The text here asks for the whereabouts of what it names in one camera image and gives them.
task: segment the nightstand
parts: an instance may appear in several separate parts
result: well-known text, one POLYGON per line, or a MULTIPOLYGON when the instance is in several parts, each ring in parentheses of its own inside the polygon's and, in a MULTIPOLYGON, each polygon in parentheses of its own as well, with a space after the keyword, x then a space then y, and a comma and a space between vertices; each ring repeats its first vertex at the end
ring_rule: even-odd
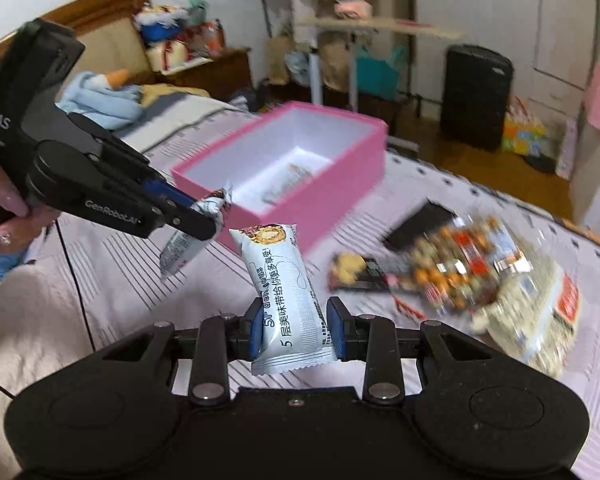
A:
POLYGON ((229 99, 238 90, 252 86, 246 48, 228 48, 211 63, 205 63, 181 70, 170 75, 156 73, 160 83, 174 86, 187 86, 205 89, 211 97, 219 100, 229 99))

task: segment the human hand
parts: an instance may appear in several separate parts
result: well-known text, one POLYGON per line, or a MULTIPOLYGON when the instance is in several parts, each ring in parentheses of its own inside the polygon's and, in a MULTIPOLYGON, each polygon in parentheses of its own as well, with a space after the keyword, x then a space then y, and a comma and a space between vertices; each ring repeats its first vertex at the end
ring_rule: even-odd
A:
POLYGON ((60 216, 46 205, 30 209, 0 167, 0 206, 16 216, 0 224, 0 254, 19 252, 60 216))

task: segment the teal shopping bag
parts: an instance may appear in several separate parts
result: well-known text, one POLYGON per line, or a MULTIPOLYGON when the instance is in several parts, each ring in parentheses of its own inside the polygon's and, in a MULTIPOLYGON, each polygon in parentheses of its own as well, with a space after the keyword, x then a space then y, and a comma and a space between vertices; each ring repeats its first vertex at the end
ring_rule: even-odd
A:
POLYGON ((407 64, 407 49, 396 46, 391 61, 375 59, 369 51, 360 47, 358 51, 358 90, 364 94, 375 95, 393 101, 398 88, 400 71, 407 64))

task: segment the open box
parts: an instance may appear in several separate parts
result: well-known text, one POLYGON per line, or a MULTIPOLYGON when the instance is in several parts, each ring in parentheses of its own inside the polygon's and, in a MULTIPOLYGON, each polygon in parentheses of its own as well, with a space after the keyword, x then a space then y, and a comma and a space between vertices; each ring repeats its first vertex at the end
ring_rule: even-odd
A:
POLYGON ((234 205, 218 240, 237 248, 228 229, 297 224, 308 251, 384 175, 387 125, 378 119, 289 102, 173 168, 179 189, 201 198, 227 184, 234 205), (262 195, 288 164, 312 176, 271 205, 262 195))

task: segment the suitcase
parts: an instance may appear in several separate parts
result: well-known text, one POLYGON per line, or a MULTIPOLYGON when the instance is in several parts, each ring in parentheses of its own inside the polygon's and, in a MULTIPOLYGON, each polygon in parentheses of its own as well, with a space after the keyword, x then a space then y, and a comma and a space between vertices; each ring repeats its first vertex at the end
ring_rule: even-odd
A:
POLYGON ((443 135, 497 150, 512 80, 512 63, 497 52, 468 44, 449 47, 440 116, 443 135))

